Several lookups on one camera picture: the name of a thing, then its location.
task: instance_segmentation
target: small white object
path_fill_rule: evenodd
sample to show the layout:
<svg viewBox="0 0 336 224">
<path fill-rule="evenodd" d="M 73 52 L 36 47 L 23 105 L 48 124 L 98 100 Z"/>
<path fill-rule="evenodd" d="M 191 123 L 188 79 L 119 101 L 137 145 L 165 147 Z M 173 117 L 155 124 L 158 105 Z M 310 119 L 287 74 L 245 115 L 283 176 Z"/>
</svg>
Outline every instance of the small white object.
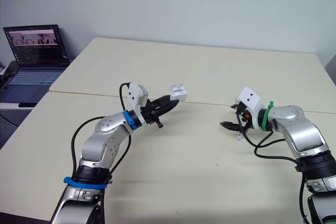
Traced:
<svg viewBox="0 0 336 224">
<path fill-rule="evenodd" d="M 252 125 L 256 130 L 261 130 L 258 124 L 258 113 L 261 109 L 265 109 L 261 98 L 249 87 L 244 87 L 243 91 L 236 98 L 236 104 L 242 102 L 246 109 L 251 113 Z"/>
<path fill-rule="evenodd" d="M 180 102 L 182 102 L 187 98 L 188 95 L 188 92 L 185 90 L 183 83 L 176 83 L 171 85 L 169 91 L 171 101 L 179 100 Z"/>
<path fill-rule="evenodd" d="M 246 138 L 241 133 L 238 134 L 237 139 L 242 142 L 247 142 Z"/>
<path fill-rule="evenodd" d="M 148 91 L 143 85 L 131 82 L 128 89 L 127 99 L 142 125 L 146 125 L 146 121 L 141 114 L 141 107 L 146 106 Z"/>
<path fill-rule="evenodd" d="M 329 186 L 330 188 L 332 188 L 332 189 L 336 189 L 336 177 L 334 177 L 334 178 L 329 178 L 328 180 L 327 180 L 327 186 Z"/>
</svg>

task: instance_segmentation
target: laptop trackpad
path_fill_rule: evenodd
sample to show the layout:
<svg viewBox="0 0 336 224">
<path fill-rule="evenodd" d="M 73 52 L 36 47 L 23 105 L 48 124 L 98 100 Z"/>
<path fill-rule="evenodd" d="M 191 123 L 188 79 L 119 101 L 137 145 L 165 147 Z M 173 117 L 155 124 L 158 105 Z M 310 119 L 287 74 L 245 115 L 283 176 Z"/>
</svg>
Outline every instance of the laptop trackpad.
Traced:
<svg viewBox="0 0 336 224">
<path fill-rule="evenodd" d="M 29 100 L 30 97 L 38 90 L 38 87 L 22 87 L 16 86 L 3 95 L 3 100 L 10 100 L 10 102 L 20 103 Z"/>
</svg>

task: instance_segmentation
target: black cable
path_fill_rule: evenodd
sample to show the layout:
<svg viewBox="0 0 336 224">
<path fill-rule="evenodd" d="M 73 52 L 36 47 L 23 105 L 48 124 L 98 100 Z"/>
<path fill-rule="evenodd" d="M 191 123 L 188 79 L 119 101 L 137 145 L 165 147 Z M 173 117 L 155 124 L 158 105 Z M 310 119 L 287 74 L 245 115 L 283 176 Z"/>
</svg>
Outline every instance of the black cable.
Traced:
<svg viewBox="0 0 336 224">
<path fill-rule="evenodd" d="M 260 155 L 257 153 L 258 149 L 259 149 L 259 146 L 261 146 L 261 144 L 264 142 L 265 140 L 261 140 L 259 142 L 259 144 L 257 145 L 257 147 L 255 147 L 254 149 L 254 154 L 257 156 L 257 157 L 261 157 L 261 158 L 267 158 L 267 159 L 285 159 L 285 160 L 289 160 L 289 161 L 292 161 L 294 162 L 295 164 L 297 164 L 298 166 L 300 166 L 301 164 L 296 161 L 295 159 L 293 158 L 290 158 L 290 157 L 284 157 L 284 156 L 265 156 L 265 155 Z M 281 141 L 285 141 L 285 139 L 279 139 L 279 140 L 275 140 L 275 141 L 272 141 L 266 145 L 263 145 L 263 147 L 266 147 L 266 146 L 269 146 L 271 144 L 275 144 L 275 143 L 278 143 L 278 142 L 281 142 Z M 301 180 L 301 185 L 300 185 L 300 193 L 299 193 L 299 207 L 300 207 L 300 213 L 302 215 L 302 218 L 304 220 L 304 222 L 306 224 L 310 224 L 309 221 L 307 220 L 306 218 L 306 215 L 304 213 L 304 210 L 303 210 L 303 189 L 304 189 L 304 185 L 305 184 L 305 180 L 304 180 L 304 174 L 302 173 L 302 180 Z"/>
<path fill-rule="evenodd" d="M 240 117 L 239 117 L 238 114 L 237 114 L 237 120 L 238 120 L 238 124 L 239 124 L 240 132 L 241 132 L 241 134 L 243 134 L 243 136 L 244 136 L 244 138 L 246 139 L 246 141 L 247 141 L 250 145 L 252 145 L 253 147 L 257 147 L 258 145 L 254 144 L 254 143 L 248 138 L 248 136 L 246 135 L 246 132 L 245 132 L 244 129 L 243 129 L 243 126 L 242 126 L 242 123 L 241 123 L 241 120 L 240 120 Z M 265 136 L 265 137 L 263 138 L 263 140 L 261 140 L 261 141 L 262 141 L 261 143 L 263 143 L 264 141 L 266 141 L 267 139 L 269 139 L 269 138 L 273 135 L 273 133 L 274 133 L 274 132 L 271 131 L 267 136 Z M 270 143 L 268 143 L 268 144 L 261 145 L 261 146 L 259 146 L 258 148 L 264 148 L 264 147 L 267 147 L 267 146 L 269 146 L 269 145 L 271 145 L 271 144 L 274 144 L 274 143 L 277 143 L 277 142 L 281 142 L 281 141 L 284 141 L 284 140 L 275 140 L 275 141 L 270 142 Z"/>
<path fill-rule="evenodd" d="M 126 110 L 125 109 L 125 105 L 124 105 L 124 101 L 122 100 L 122 87 L 124 86 L 129 86 L 130 83 L 129 82 L 124 82 L 123 84 L 120 85 L 119 87 L 119 97 L 120 97 L 120 102 L 121 102 L 121 106 L 122 106 L 122 110 Z"/>
<path fill-rule="evenodd" d="M 284 141 L 285 139 L 279 139 L 278 141 L 273 141 L 271 143 L 269 143 L 268 145 L 271 145 L 271 144 L 275 144 L 277 142 L 280 142 L 281 141 Z M 261 140 L 259 142 L 259 144 L 257 144 L 257 146 L 255 147 L 254 149 L 254 154 L 257 156 L 257 157 L 261 157 L 261 158 L 266 158 L 266 159 L 284 159 L 284 160 L 288 160 L 288 161 L 292 161 L 293 163 L 297 164 L 297 165 L 301 165 L 298 161 L 296 161 L 294 158 L 291 158 L 291 157 L 285 157 L 285 156 L 266 156 L 266 155 L 260 155 L 257 153 L 258 149 L 260 148 L 259 146 L 261 146 L 261 144 L 265 141 L 265 139 Z"/>
<path fill-rule="evenodd" d="M 125 82 L 123 84 L 120 85 L 119 87 L 119 97 L 120 97 L 120 103 L 121 103 L 121 106 L 122 106 L 122 110 L 126 110 L 125 109 L 125 105 L 124 105 L 124 101 L 122 99 L 122 88 L 124 86 L 129 86 L 130 84 Z M 112 173 L 114 172 L 114 170 L 118 167 L 118 165 L 121 163 L 121 161 L 123 160 L 123 158 L 126 156 L 128 150 L 130 149 L 131 147 L 131 142 L 132 142 L 132 137 L 131 135 L 128 136 L 128 144 L 127 144 L 127 147 L 126 147 L 126 150 L 124 151 L 124 153 L 122 154 L 122 156 L 120 157 L 120 159 L 116 162 L 116 164 L 113 166 L 113 168 L 111 169 L 111 171 L 109 171 L 107 177 L 106 177 L 106 180 L 108 180 Z M 105 224 L 105 209 L 104 209 L 104 196 L 105 196 L 105 190 L 103 189 L 101 191 L 101 199 L 100 199 L 100 214 L 101 214 L 101 224 Z"/>
<path fill-rule="evenodd" d="M 11 122 L 10 120 L 8 120 L 8 119 L 7 119 L 6 117 L 4 117 L 3 115 L 0 114 L 0 116 L 1 116 L 5 121 L 7 121 L 8 123 L 10 123 L 10 124 L 12 124 L 12 125 L 14 125 L 14 126 L 16 126 L 16 127 L 19 127 L 19 125 L 17 125 L 16 123 Z"/>
<path fill-rule="evenodd" d="M 75 153 L 75 139 L 76 139 L 76 136 L 78 134 L 78 132 L 80 131 L 81 128 L 83 128 L 86 124 L 88 124 L 89 122 L 91 121 L 94 121 L 94 120 L 97 120 L 97 119 L 102 119 L 104 118 L 105 116 L 98 116 L 96 118 L 91 118 L 85 122 L 83 122 L 75 131 L 75 133 L 73 134 L 72 136 L 72 139 L 71 139 L 71 155 L 72 155 L 72 176 L 71 178 L 73 179 L 74 176 L 75 176 L 75 173 L 76 173 L 76 169 L 77 169 L 77 162 L 76 162 L 76 153 Z"/>
<path fill-rule="evenodd" d="M 310 224 L 309 221 L 307 220 L 307 217 L 304 213 L 304 210 L 303 210 L 303 189 L 304 189 L 304 185 L 305 184 L 305 180 L 304 180 L 304 174 L 302 173 L 302 180 L 301 180 L 301 186 L 300 186 L 300 193 L 299 193 L 299 206 L 300 206 L 300 213 L 301 213 L 301 216 L 304 220 L 304 222 L 306 224 Z"/>
<path fill-rule="evenodd" d="M 119 87 L 119 97 L 120 97 L 120 102 L 121 102 L 121 106 L 122 106 L 123 110 L 125 110 L 125 105 L 124 105 L 124 101 L 122 99 L 122 88 L 124 86 L 128 87 L 129 85 L 130 85 L 129 82 L 125 82 L 125 83 L 121 84 L 120 87 Z M 118 167 L 118 165 L 121 163 L 121 161 L 123 160 L 123 158 L 126 156 L 128 150 L 131 147 L 131 143 L 132 143 L 132 137 L 131 137 L 131 135 L 129 135 L 128 136 L 128 144 L 127 144 L 126 150 L 124 151 L 124 153 L 122 154 L 122 156 L 120 157 L 120 159 L 116 162 L 116 164 L 113 166 L 113 168 L 109 172 L 107 178 L 109 178 L 112 175 L 112 173 L 114 172 L 114 170 Z"/>
<path fill-rule="evenodd" d="M 100 198 L 100 224 L 105 224 L 105 209 L 104 209 L 105 189 L 101 191 Z"/>
</svg>

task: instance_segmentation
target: robotic arm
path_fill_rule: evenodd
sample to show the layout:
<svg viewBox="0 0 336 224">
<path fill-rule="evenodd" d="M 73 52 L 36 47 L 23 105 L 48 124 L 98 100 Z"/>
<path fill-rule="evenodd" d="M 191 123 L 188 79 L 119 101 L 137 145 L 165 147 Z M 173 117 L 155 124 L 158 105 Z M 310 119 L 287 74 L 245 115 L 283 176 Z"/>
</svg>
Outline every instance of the robotic arm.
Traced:
<svg viewBox="0 0 336 224">
<path fill-rule="evenodd" d="M 275 107 L 273 102 L 266 108 L 260 97 L 247 87 L 235 102 L 232 108 L 236 109 L 238 120 L 241 116 L 246 122 L 245 126 L 242 127 L 240 121 L 239 124 L 220 124 L 229 130 L 244 131 L 244 135 L 249 128 L 282 133 L 299 164 L 296 170 L 303 173 L 306 186 L 312 192 L 308 198 L 312 223 L 336 223 L 336 161 L 319 129 L 305 118 L 302 108 Z"/>
<path fill-rule="evenodd" d="M 159 116 L 172 110 L 187 96 L 183 84 L 174 84 L 170 95 L 151 102 L 144 86 L 131 82 L 128 87 L 128 101 L 133 110 L 106 116 L 97 123 L 94 133 L 83 145 L 75 174 L 64 179 L 67 186 L 51 224 L 101 223 L 102 203 L 98 203 L 103 201 L 103 191 L 111 183 L 110 167 L 121 142 L 141 126 L 157 123 L 161 128 Z"/>
</svg>

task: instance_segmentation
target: laptop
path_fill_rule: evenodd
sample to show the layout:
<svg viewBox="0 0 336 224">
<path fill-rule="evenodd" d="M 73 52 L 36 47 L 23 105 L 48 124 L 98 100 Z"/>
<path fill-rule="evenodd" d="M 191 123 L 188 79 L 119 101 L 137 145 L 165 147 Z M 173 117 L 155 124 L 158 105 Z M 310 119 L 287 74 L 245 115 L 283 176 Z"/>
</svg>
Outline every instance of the laptop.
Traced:
<svg viewBox="0 0 336 224">
<path fill-rule="evenodd" d="M 0 102 L 38 103 L 70 64 L 58 25 L 4 27 L 19 71 L 0 91 Z"/>
</svg>

